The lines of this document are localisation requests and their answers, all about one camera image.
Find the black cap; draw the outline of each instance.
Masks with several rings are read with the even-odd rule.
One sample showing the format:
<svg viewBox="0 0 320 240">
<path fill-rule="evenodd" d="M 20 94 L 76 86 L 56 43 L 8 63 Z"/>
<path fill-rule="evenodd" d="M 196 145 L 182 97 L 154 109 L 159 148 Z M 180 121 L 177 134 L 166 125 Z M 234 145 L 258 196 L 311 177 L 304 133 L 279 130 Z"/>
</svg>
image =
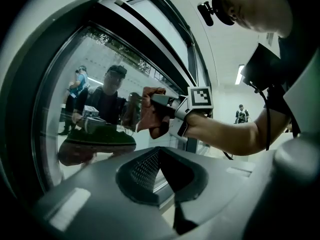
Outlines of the black cap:
<svg viewBox="0 0 320 240">
<path fill-rule="evenodd" d="M 122 75 L 123 77 L 125 77 L 127 74 L 127 70 L 123 66 L 120 66 L 120 65 L 112 65 L 111 67 L 109 67 L 107 72 L 109 72 L 109 71 L 117 72 L 119 75 Z"/>
<path fill-rule="evenodd" d="M 81 65 L 81 66 L 78 68 L 78 70 L 83 70 L 83 71 L 87 72 L 87 67 L 84 66 L 84 65 Z"/>
<path fill-rule="evenodd" d="M 212 10 L 213 13 L 218 17 L 218 19 L 228 26 L 235 24 L 230 17 L 225 13 L 221 0 L 212 0 Z"/>
</svg>

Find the ceiling light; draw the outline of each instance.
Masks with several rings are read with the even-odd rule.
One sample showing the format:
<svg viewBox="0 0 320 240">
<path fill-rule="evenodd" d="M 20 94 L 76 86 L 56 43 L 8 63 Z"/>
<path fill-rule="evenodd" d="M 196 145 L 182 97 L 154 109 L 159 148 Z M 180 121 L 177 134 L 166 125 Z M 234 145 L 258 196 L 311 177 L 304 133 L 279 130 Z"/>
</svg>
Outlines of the ceiling light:
<svg viewBox="0 0 320 240">
<path fill-rule="evenodd" d="M 88 77 L 88 79 L 91 80 L 91 81 L 94 81 L 94 82 L 96 82 L 96 83 L 98 83 L 98 84 L 100 84 L 100 85 L 103 85 L 102 82 L 99 82 L 99 81 L 97 81 L 97 80 L 94 80 L 94 79 L 92 79 L 92 78 L 90 78 L 90 77 Z"/>
<path fill-rule="evenodd" d="M 238 70 L 238 75 L 236 76 L 236 80 L 235 80 L 235 85 L 238 85 L 240 84 L 241 82 L 241 79 L 242 79 L 242 74 L 241 74 L 241 71 L 244 69 L 245 65 L 239 65 L 239 70 Z"/>
</svg>

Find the person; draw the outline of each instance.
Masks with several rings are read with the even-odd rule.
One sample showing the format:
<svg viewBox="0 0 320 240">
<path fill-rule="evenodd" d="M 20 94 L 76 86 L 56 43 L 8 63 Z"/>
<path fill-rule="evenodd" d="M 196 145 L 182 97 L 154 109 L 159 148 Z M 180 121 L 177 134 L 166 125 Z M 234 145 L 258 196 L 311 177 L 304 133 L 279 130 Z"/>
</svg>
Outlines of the person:
<svg viewBox="0 0 320 240">
<path fill-rule="evenodd" d="M 235 113 L 235 124 L 248 123 L 249 112 L 244 110 L 244 105 L 239 105 L 239 110 Z"/>
<path fill-rule="evenodd" d="M 79 94 L 72 120 L 81 129 L 74 129 L 62 143 L 58 152 L 62 164 L 86 166 L 91 163 L 97 152 L 112 153 L 112 157 L 115 157 L 136 149 L 136 142 L 132 136 L 117 131 L 117 125 L 129 127 L 134 131 L 137 124 L 137 100 L 126 101 L 125 98 L 118 97 L 118 89 L 126 74 L 127 70 L 123 66 L 113 65 L 105 73 L 102 86 L 85 88 Z M 98 116 L 105 121 L 90 134 L 85 130 L 85 106 L 97 109 Z"/>
<path fill-rule="evenodd" d="M 283 133 L 292 119 L 285 103 L 285 92 L 306 68 L 319 45 L 319 30 L 315 9 L 318 0 L 212 0 L 212 9 L 227 26 L 239 26 L 257 31 L 276 33 L 285 82 L 268 88 L 267 106 L 270 111 L 270 142 Z M 224 152 L 246 156 L 267 145 L 267 111 L 264 108 L 254 122 L 225 124 L 194 112 L 186 117 L 186 137 L 199 139 Z"/>
<path fill-rule="evenodd" d="M 74 107 L 76 104 L 77 97 L 81 93 L 81 91 L 89 86 L 88 81 L 88 74 L 87 74 L 87 68 L 84 65 L 81 65 L 76 71 L 75 71 L 75 82 L 70 83 L 69 85 L 69 95 L 67 96 L 66 103 L 65 103 L 65 121 L 64 121 L 64 130 L 58 135 L 60 136 L 66 136 L 70 132 L 70 127 L 74 128 L 75 124 L 72 122 L 72 114 L 74 111 Z"/>
</svg>

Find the wrist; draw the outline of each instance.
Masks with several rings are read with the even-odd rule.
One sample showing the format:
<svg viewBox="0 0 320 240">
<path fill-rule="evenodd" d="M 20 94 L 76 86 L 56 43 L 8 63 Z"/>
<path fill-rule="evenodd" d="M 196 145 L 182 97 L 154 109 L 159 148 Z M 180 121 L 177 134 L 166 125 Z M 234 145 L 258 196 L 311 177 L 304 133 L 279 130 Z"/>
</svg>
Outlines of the wrist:
<svg viewBox="0 0 320 240">
<path fill-rule="evenodd" d="M 203 128 L 202 124 L 206 123 L 206 117 L 203 114 L 191 112 L 186 116 L 185 120 L 188 124 L 188 127 L 184 136 L 198 139 Z"/>
</svg>

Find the ear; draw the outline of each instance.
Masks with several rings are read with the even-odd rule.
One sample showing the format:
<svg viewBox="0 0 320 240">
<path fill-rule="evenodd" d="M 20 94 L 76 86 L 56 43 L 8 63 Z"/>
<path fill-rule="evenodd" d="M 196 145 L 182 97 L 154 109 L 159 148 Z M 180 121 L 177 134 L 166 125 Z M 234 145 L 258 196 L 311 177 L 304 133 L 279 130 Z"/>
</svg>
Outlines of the ear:
<svg viewBox="0 0 320 240">
<path fill-rule="evenodd" d="M 235 7 L 233 6 L 230 6 L 229 9 L 228 9 L 228 16 L 233 18 L 234 20 L 237 19 L 237 16 L 236 16 L 236 12 L 235 12 Z"/>
</svg>

